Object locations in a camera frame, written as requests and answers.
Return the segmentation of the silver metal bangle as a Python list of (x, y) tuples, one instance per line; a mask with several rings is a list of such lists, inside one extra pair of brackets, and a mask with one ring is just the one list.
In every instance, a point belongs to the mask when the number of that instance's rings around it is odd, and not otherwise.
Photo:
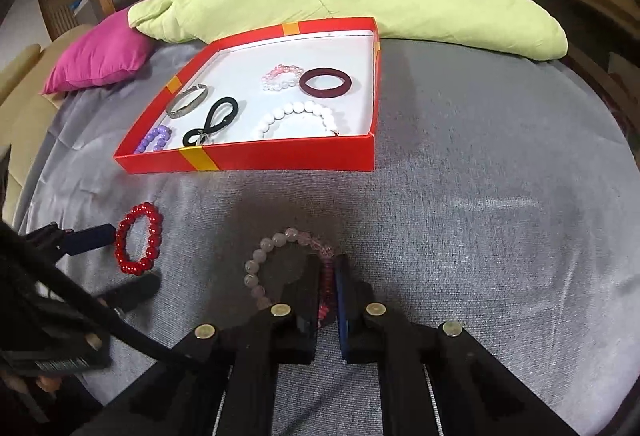
[(179, 92), (166, 106), (168, 118), (178, 120), (194, 111), (208, 97), (209, 88), (205, 84), (195, 84)]

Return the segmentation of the beige leather sofa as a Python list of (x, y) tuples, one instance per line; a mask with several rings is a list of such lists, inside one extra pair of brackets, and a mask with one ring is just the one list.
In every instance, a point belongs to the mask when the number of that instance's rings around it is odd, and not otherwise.
[(62, 96), (43, 95), (44, 83), (62, 53), (90, 30), (82, 24), (47, 47), (28, 45), (1, 70), (1, 148), (11, 150), (2, 208), (6, 222), (13, 222), (29, 171), (62, 104)]

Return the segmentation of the magenta pillow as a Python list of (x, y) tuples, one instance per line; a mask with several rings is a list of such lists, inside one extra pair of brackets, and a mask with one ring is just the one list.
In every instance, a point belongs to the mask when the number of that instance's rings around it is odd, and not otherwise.
[(128, 10), (116, 11), (63, 52), (41, 93), (55, 95), (127, 81), (153, 50), (152, 38), (130, 28)]

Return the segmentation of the red shallow box tray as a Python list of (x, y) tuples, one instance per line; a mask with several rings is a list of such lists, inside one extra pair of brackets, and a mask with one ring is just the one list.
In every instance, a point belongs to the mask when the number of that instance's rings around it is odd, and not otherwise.
[[(129, 174), (362, 170), (375, 160), (381, 46), (367, 17), (268, 26), (216, 40), (176, 73), (114, 153)], [(194, 111), (166, 106), (195, 84)]]

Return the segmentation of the grey bed blanket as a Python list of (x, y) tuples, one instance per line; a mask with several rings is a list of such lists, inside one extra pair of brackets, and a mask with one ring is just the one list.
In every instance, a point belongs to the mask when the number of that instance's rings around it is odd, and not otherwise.
[(68, 98), (15, 227), (114, 224), (154, 203), (162, 286), (128, 321), (166, 345), (246, 323), (244, 263), (264, 237), (307, 231), (411, 320), (460, 321), (577, 433), (612, 420), (639, 375), (639, 172), (580, 78), (386, 40), (373, 172), (124, 172), (122, 137), (200, 49), (163, 46), (131, 83)]

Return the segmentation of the light green quilt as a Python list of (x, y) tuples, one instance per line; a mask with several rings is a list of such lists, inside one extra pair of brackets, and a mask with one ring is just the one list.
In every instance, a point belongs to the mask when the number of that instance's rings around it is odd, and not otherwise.
[(144, 0), (129, 25), (166, 43), (214, 40), (296, 21), (370, 17), (384, 38), (431, 40), (535, 61), (566, 55), (562, 26), (532, 0)]

